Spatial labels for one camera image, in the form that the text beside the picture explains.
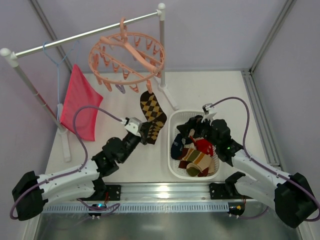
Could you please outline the brown yellow argyle sock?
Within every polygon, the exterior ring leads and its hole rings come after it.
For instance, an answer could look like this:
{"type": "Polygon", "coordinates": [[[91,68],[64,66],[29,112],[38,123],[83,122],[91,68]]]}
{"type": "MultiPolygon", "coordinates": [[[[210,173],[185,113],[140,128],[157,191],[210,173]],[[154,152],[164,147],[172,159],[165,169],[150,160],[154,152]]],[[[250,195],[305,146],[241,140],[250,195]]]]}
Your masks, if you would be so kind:
{"type": "Polygon", "coordinates": [[[154,145],[160,131],[165,126],[167,115],[162,110],[154,93],[145,91],[140,96],[140,108],[148,123],[151,123],[147,135],[147,143],[154,145]]]}

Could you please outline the navy patterned sock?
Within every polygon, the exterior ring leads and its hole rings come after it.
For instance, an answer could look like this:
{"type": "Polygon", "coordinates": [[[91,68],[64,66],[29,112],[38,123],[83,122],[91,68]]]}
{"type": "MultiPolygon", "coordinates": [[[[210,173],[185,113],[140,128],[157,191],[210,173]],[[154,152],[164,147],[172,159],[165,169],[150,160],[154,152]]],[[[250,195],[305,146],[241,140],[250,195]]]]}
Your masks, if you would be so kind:
{"type": "Polygon", "coordinates": [[[193,141],[189,137],[184,138],[181,133],[178,133],[170,148],[171,158],[179,160],[183,154],[185,145],[189,145],[191,143],[193,143],[193,141]]]}

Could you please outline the dark striped sock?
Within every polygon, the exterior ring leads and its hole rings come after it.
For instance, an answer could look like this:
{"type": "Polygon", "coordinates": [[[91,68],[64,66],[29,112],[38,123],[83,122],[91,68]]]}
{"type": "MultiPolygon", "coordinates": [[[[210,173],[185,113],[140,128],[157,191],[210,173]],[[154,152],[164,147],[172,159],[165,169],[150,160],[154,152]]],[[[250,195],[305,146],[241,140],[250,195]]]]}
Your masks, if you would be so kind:
{"type": "Polygon", "coordinates": [[[190,177],[194,177],[198,175],[199,172],[203,173],[204,170],[209,167],[212,157],[194,148],[184,148],[179,160],[189,163],[186,171],[190,177]]]}

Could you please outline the navy sock red toe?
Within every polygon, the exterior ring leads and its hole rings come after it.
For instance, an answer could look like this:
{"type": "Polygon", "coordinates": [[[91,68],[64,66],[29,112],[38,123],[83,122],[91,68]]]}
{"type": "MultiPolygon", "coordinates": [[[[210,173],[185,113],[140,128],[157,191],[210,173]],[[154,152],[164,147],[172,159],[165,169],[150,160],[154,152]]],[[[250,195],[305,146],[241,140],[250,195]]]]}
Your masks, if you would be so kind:
{"type": "Polygon", "coordinates": [[[184,144],[185,145],[194,144],[196,142],[195,139],[194,139],[194,134],[195,134],[195,130],[191,129],[189,131],[188,137],[186,137],[185,140],[184,140],[184,144]]]}

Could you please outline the beige striped sock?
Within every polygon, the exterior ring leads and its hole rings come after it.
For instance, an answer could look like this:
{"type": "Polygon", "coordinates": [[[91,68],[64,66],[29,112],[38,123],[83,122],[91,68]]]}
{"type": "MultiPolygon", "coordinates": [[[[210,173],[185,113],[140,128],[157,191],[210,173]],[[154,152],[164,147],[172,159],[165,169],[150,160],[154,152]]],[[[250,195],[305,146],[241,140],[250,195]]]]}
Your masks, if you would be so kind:
{"type": "MultiPolygon", "coordinates": [[[[180,171],[180,175],[183,174],[187,177],[190,177],[190,175],[187,173],[187,165],[189,162],[187,161],[180,161],[178,165],[178,170],[180,171]]],[[[194,178],[213,178],[219,173],[219,166],[220,166],[220,160],[217,156],[213,157],[211,160],[211,163],[208,168],[206,168],[203,172],[199,172],[198,175],[193,176],[194,178]]]]}

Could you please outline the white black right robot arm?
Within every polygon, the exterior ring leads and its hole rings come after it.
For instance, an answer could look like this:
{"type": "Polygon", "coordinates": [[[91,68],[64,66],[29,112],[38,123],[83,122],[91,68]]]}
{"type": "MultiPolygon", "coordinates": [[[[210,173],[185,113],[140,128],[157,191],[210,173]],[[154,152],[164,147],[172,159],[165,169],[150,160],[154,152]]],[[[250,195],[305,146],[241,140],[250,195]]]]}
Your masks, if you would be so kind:
{"type": "Polygon", "coordinates": [[[197,115],[177,129],[185,138],[194,130],[196,137],[210,142],[222,162],[238,169],[226,179],[226,184],[237,194],[273,209],[287,226],[297,228],[302,222],[310,222],[310,216],[320,209],[320,203],[302,174],[289,174],[256,160],[244,145],[232,139],[225,120],[209,121],[197,115]]]}

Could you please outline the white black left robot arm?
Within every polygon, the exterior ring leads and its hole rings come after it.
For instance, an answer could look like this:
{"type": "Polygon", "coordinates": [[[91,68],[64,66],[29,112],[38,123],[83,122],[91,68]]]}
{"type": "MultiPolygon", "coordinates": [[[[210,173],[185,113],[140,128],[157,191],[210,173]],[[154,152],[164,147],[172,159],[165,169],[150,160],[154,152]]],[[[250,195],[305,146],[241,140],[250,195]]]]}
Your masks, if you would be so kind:
{"type": "Polygon", "coordinates": [[[83,164],[50,174],[25,173],[11,192],[14,204],[10,218],[26,221],[64,201],[102,198],[106,191],[103,178],[116,172],[138,144],[147,144],[150,127],[149,122],[136,124],[131,118],[123,139],[110,138],[99,153],[83,164]]]}

